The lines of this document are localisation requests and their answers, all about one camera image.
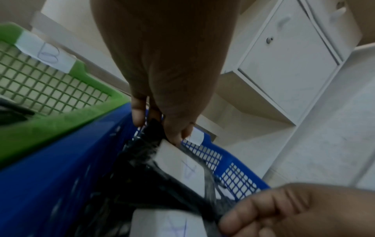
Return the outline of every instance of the white furniture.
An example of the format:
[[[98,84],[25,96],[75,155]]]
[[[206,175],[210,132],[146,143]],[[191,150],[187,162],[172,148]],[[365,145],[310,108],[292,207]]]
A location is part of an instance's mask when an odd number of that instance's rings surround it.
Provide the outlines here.
[[[82,20],[72,15],[75,11],[57,14],[77,4],[87,11],[80,12],[85,23],[93,24],[89,1],[46,1],[31,21],[34,31],[94,65],[100,71],[94,75],[129,92],[105,50],[92,47],[103,45],[98,32],[77,29],[83,24],[72,24],[72,19]],[[263,177],[358,44],[361,32],[344,1],[243,0],[241,7],[216,94],[197,124]],[[66,29],[72,25],[74,33]],[[81,32],[93,32],[90,42]]]

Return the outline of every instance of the green basket grid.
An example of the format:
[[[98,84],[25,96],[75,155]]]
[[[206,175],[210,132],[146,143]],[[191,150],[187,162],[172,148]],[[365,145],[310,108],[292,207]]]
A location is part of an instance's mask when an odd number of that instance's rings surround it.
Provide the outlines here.
[[[0,168],[129,102],[79,60],[65,74],[22,53],[14,44],[24,30],[0,24],[0,95],[39,116],[0,127]]]

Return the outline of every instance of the black plastic wrap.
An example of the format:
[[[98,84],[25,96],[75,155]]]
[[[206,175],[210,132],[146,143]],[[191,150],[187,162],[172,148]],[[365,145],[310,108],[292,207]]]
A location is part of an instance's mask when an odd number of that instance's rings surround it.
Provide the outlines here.
[[[138,208],[192,212],[202,216],[208,237],[221,236],[216,224],[235,202],[222,195],[220,181],[184,146],[180,150],[204,168],[204,198],[159,169],[153,157],[163,139],[162,125],[153,120],[124,147],[67,236],[129,236],[132,214]],[[215,189],[221,199],[216,198]]]

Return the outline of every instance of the blue basket grid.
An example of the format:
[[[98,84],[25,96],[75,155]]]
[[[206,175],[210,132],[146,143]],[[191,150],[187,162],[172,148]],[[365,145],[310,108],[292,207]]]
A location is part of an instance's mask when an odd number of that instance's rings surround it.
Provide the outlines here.
[[[1,170],[0,236],[64,236],[124,142],[138,133],[130,113],[128,103]],[[209,135],[201,146],[186,140],[183,144],[206,161],[236,200],[268,188],[212,144]]]

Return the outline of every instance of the cabinet door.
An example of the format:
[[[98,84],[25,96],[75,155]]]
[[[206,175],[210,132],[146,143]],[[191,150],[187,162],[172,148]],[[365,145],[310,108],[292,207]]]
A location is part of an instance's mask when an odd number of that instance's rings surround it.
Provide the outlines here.
[[[343,0],[307,0],[315,20],[340,55],[346,60],[362,38],[353,13]]]
[[[284,0],[239,70],[297,121],[337,64],[297,0]]]

